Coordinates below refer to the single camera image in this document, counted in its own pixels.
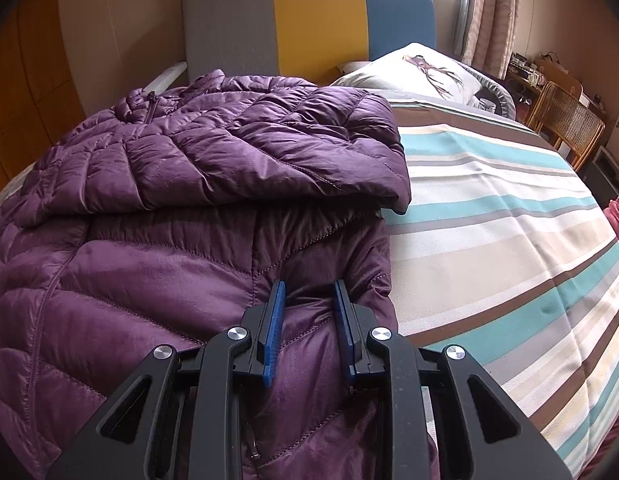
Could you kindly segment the right patterned curtain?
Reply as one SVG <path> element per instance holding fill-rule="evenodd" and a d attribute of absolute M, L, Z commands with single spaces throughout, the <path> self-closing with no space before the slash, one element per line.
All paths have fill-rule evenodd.
<path fill-rule="evenodd" d="M 520 1 L 461 0 L 462 63 L 494 78 L 505 78 L 515 43 Z"/>

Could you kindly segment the cluttered wooden desk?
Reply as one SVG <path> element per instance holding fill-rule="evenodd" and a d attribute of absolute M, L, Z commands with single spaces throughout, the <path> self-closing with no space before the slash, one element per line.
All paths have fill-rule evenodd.
<path fill-rule="evenodd" d="M 567 90 L 603 122 L 608 120 L 608 113 L 601 99 L 587 96 L 583 84 L 558 62 L 553 53 L 549 52 L 536 58 L 525 58 L 518 53 L 511 55 L 505 87 L 515 100 L 519 122 L 527 122 L 527 117 L 541 96 L 541 91 L 549 82 L 554 82 Z"/>

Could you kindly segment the grey bed side rail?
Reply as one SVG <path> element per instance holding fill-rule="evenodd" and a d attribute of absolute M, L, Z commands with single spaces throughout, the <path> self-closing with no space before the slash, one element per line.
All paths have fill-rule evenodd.
<path fill-rule="evenodd" d="M 173 84 L 176 80 L 187 72 L 188 64 L 184 61 L 178 62 L 163 70 L 160 75 L 156 76 L 146 87 L 143 88 L 144 93 L 154 92 L 155 94 L 162 94 Z"/>

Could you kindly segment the white printed pillow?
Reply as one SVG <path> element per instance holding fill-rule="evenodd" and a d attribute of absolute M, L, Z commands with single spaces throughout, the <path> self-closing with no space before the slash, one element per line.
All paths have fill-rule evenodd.
<path fill-rule="evenodd" d="M 419 94 L 462 105 L 483 87 L 460 63 L 417 42 L 344 74 L 333 85 Z"/>

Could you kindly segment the grey yellow blue headboard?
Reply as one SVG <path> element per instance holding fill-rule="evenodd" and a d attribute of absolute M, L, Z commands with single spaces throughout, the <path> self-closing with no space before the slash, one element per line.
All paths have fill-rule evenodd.
<path fill-rule="evenodd" d="M 182 0 L 190 80 L 282 75 L 330 84 L 339 65 L 436 46 L 433 0 Z"/>

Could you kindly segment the grey striped cushion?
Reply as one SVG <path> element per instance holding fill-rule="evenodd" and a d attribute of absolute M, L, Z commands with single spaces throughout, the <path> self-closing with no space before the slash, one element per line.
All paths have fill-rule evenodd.
<path fill-rule="evenodd" d="M 480 90 L 472 96 L 469 105 L 500 117 L 515 120 L 515 114 L 517 114 L 515 101 L 503 85 L 503 81 L 493 79 L 469 65 L 462 64 L 462 67 L 481 84 Z"/>

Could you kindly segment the wooden rattan chair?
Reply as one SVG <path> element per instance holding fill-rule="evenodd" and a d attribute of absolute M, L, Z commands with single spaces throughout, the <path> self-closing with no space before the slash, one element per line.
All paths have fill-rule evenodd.
<path fill-rule="evenodd" d="M 554 148 L 565 144 L 574 171 L 582 169 L 605 130 L 605 123 L 594 112 L 553 81 L 544 85 L 526 125 L 537 133 L 549 133 Z"/>

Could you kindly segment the purple quilted down jacket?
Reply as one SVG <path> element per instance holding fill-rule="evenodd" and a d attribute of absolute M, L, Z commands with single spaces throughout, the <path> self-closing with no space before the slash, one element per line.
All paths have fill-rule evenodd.
<path fill-rule="evenodd" d="M 397 325 L 381 212 L 410 202 L 382 96 L 209 73 L 78 125 L 0 205 L 0 437 L 44 478 L 156 346 L 286 301 L 274 385 L 242 405 L 247 479 L 370 479 L 377 398 L 344 385 L 334 285 Z"/>

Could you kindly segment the wooden wardrobe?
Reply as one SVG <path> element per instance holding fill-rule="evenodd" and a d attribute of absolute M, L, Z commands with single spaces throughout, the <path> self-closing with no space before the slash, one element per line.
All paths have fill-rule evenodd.
<path fill-rule="evenodd" d="M 85 117 L 59 0 L 15 0 L 0 18 L 0 191 Z"/>

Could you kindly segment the striped bed sheet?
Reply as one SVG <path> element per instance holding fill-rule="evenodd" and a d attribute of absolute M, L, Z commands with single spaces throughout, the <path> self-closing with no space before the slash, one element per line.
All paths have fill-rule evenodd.
<path fill-rule="evenodd" d="M 467 349 L 580 476 L 619 417 L 610 222 L 529 130 L 426 106 L 393 115 L 410 202 L 381 212 L 392 330 Z"/>

